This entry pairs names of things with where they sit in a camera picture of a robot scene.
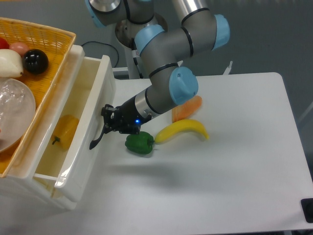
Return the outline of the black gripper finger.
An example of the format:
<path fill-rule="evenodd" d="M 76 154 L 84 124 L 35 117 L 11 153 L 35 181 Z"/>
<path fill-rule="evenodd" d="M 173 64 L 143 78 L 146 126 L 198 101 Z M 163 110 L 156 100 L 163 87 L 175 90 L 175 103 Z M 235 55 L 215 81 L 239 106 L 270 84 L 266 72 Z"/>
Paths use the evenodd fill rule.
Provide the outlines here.
<path fill-rule="evenodd" d="M 115 108 L 106 104 L 101 110 L 101 116 L 104 120 L 114 120 Z"/>
<path fill-rule="evenodd" d="M 110 120 L 105 120 L 102 128 L 102 134 L 108 134 L 113 130 L 112 122 Z"/>

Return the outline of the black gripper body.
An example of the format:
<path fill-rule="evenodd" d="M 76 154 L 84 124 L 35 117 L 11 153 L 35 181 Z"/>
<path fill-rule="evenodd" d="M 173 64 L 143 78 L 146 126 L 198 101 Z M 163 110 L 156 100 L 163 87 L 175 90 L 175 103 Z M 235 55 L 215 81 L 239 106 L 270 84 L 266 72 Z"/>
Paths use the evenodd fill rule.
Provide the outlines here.
<path fill-rule="evenodd" d="M 116 106 L 114 120 L 112 122 L 113 132 L 120 134 L 139 134 L 141 117 L 135 107 L 135 99 L 131 98 L 120 106 Z"/>

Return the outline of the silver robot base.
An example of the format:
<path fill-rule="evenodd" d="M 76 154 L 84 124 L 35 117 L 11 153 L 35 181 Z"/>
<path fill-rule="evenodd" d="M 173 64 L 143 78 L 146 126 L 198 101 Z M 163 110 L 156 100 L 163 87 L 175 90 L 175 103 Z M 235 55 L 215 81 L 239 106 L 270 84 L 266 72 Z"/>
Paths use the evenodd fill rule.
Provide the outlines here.
<path fill-rule="evenodd" d="M 125 58 L 128 68 L 128 75 L 130 79 L 149 78 L 143 62 L 137 52 L 134 42 L 136 34 L 143 28 L 158 24 L 167 31 L 168 24 L 166 20 L 158 13 L 146 24 L 134 24 L 129 20 L 122 20 L 115 26 L 115 36 L 119 43 L 123 46 Z"/>

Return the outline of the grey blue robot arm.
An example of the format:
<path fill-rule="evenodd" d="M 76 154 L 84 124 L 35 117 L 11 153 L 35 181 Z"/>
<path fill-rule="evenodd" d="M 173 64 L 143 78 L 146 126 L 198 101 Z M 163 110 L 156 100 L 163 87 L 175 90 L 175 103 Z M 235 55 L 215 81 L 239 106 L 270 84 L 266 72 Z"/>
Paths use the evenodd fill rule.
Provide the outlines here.
<path fill-rule="evenodd" d="M 138 134 L 141 125 L 193 98 L 194 74 L 178 62 L 227 44 L 230 27 L 223 15 L 210 12 L 203 0 L 175 0 L 180 28 L 166 31 L 156 22 L 151 0 L 88 0 L 86 7 L 97 26 L 126 21 L 137 26 L 135 49 L 151 85 L 124 104 L 102 109 L 104 134 Z"/>

